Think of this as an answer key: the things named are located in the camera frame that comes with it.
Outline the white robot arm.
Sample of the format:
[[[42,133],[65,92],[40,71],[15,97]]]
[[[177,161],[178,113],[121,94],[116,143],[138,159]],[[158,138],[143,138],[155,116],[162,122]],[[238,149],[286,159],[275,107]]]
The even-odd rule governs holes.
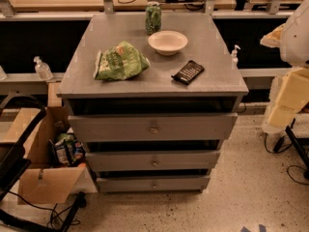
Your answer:
[[[309,0],[304,0],[287,21],[264,35],[260,44],[278,47],[292,67],[272,80],[262,130],[279,133],[309,102]]]

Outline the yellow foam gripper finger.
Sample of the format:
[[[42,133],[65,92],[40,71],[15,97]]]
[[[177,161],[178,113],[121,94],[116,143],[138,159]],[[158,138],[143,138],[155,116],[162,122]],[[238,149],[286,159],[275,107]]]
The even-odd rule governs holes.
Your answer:
[[[279,93],[267,117],[267,124],[284,129],[309,102],[309,70],[292,68],[282,77]]]

